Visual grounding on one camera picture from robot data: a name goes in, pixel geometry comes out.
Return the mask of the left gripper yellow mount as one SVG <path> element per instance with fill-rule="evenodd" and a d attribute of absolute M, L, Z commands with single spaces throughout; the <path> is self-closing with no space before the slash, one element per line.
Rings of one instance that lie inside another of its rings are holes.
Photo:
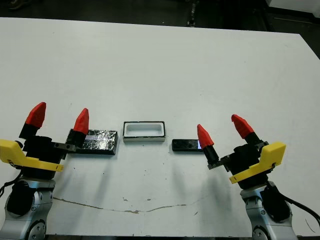
<path fill-rule="evenodd" d="M 64 160 L 68 153 L 74 153 L 77 148 L 81 148 L 89 132 L 89 110 L 84 108 L 69 131 L 66 143 L 35 136 L 43 125 L 45 113 L 45 102 L 40 102 L 30 111 L 19 137 L 34 137 L 26 140 L 24 145 L 18 141 L 0 141 L 0 160 L 20 169 L 25 178 L 53 179 L 56 172 L 64 170 L 60 161 Z"/>

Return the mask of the right gripper yellow mount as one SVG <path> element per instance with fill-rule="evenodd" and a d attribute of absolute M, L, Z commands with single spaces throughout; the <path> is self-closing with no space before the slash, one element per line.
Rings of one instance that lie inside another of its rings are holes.
<path fill-rule="evenodd" d="M 231 121 L 247 144 L 234 148 L 231 154 L 222 158 L 218 157 L 209 133 L 201 124 L 197 125 L 199 144 L 206 156 L 208 168 L 211 170 L 224 166 L 226 171 L 232 173 L 230 182 L 238 184 L 241 189 L 263 185 L 268 181 L 267 174 L 282 163 L 286 145 L 282 142 L 263 142 L 248 122 L 237 114 L 231 116 Z"/>

